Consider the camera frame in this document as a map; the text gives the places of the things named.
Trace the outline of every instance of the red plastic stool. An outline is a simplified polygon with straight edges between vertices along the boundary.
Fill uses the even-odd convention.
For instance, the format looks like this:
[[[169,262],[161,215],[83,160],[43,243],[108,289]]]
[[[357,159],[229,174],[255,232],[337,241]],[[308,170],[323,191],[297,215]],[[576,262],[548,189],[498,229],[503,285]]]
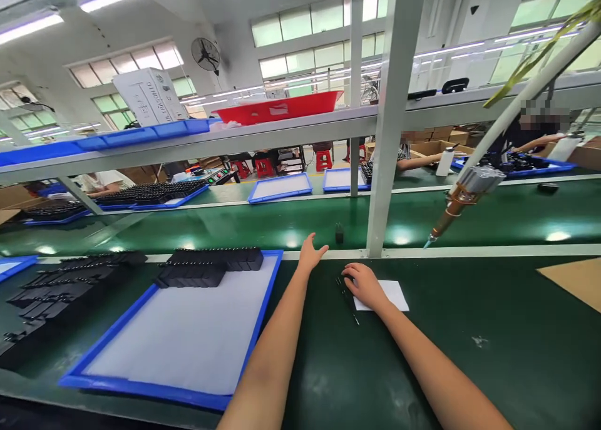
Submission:
[[[261,177],[272,177],[274,176],[274,167],[271,165],[271,161],[268,159],[257,160],[257,175]]]
[[[250,175],[250,169],[246,164],[246,161],[231,161],[231,163],[232,165],[236,166],[236,169],[238,169],[238,175],[240,175],[241,179],[244,179]]]
[[[327,168],[332,168],[332,157],[330,156],[330,151],[318,151],[315,156],[317,157],[317,161],[315,167],[317,171],[324,171]]]
[[[359,145],[359,162],[365,162],[366,155],[367,150],[365,149],[365,145]],[[351,147],[346,148],[346,158],[344,158],[343,161],[351,162]]]

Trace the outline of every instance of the black pen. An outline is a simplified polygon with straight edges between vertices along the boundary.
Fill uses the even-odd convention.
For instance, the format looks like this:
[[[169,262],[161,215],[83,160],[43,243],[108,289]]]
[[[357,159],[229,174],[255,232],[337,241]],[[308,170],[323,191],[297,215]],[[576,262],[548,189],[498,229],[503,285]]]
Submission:
[[[342,292],[342,298],[343,298],[343,300],[347,303],[347,305],[349,306],[349,309],[351,310],[351,314],[353,316],[353,319],[355,319],[355,322],[357,322],[357,325],[359,325],[359,321],[357,320],[357,316],[355,316],[355,310],[354,310],[351,302],[349,301],[348,295],[346,294],[345,285],[340,280],[340,277],[336,277],[336,284],[338,285],[338,289],[340,289],[340,292]]]

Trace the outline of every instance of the human arm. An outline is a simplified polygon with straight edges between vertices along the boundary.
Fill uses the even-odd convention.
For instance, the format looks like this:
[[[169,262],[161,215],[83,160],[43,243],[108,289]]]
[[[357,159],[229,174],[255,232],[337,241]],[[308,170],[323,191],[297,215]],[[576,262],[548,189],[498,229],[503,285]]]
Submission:
[[[439,162],[440,158],[442,156],[443,156],[442,153],[437,153],[435,155],[424,156],[422,158],[410,158],[410,159],[398,160],[396,162],[396,166],[401,171],[413,170],[413,169],[417,169],[418,167],[424,167],[424,166],[430,165],[432,163]],[[455,158],[463,158],[464,156],[467,156],[467,155],[466,155],[466,153],[456,151],[453,156]]]
[[[528,153],[530,150],[534,149],[535,147],[538,147],[539,145],[547,145],[550,142],[557,142],[558,140],[561,140],[563,138],[565,138],[565,134],[561,133],[541,136],[537,139],[534,139],[533,141],[525,143],[524,145],[518,148],[514,148],[512,151],[516,153]]]
[[[302,244],[299,264],[265,326],[217,430],[279,430],[301,329],[309,275],[327,251]]]
[[[90,197],[90,198],[98,198],[98,197],[102,197],[103,195],[108,195],[108,194],[112,194],[115,192],[119,192],[120,190],[121,190],[120,183],[115,182],[115,183],[107,184],[105,189],[102,191],[88,192],[87,194],[88,194],[88,197]]]
[[[346,266],[344,281],[351,292],[382,319],[418,379],[444,430],[510,430],[503,415],[386,297],[372,270],[359,263]]]

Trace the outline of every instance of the yellow strap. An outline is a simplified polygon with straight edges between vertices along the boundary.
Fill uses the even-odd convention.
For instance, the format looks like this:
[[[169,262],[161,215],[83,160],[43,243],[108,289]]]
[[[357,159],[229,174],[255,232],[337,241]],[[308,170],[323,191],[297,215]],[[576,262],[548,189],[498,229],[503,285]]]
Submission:
[[[591,0],[588,4],[586,4],[581,10],[572,15],[560,28],[559,31],[554,35],[554,37],[549,40],[549,42],[544,46],[544,48],[536,50],[533,53],[530,53],[526,58],[517,66],[515,71],[511,74],[507,83],[496,93],[494,94],[490,100],[488,100],[485,104],[485,108],[490,108],[497,101],[500,101],[504,98],[513,87],[519,83],[522,78],[530,71],[532,68],[543,59],[549,51],[553,49],[559,38],[571,30],[576,28],[578,24],[587,20],[600,20],[601,21],[601,0]]]

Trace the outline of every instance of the wall-mounted fan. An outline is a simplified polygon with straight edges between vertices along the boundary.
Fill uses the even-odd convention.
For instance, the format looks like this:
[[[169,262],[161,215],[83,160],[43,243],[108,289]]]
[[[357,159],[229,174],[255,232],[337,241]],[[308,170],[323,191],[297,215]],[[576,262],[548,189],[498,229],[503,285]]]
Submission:
[[[44,108],[49,109],[54,112],[54,108],[45,105],[44,103],[40,103],[38,101],[32,100],[31,97],[24,95],[22,93],[15,92],[14,89],[4,90],[2,92],[2,98],[11,106],[15,108],[22,108],[27,111],[43,111]]]
[[[192,57],[204,70],[209,70],[219,76],[221,55],[213,42],[205,38],[194,39],[192,41]]]

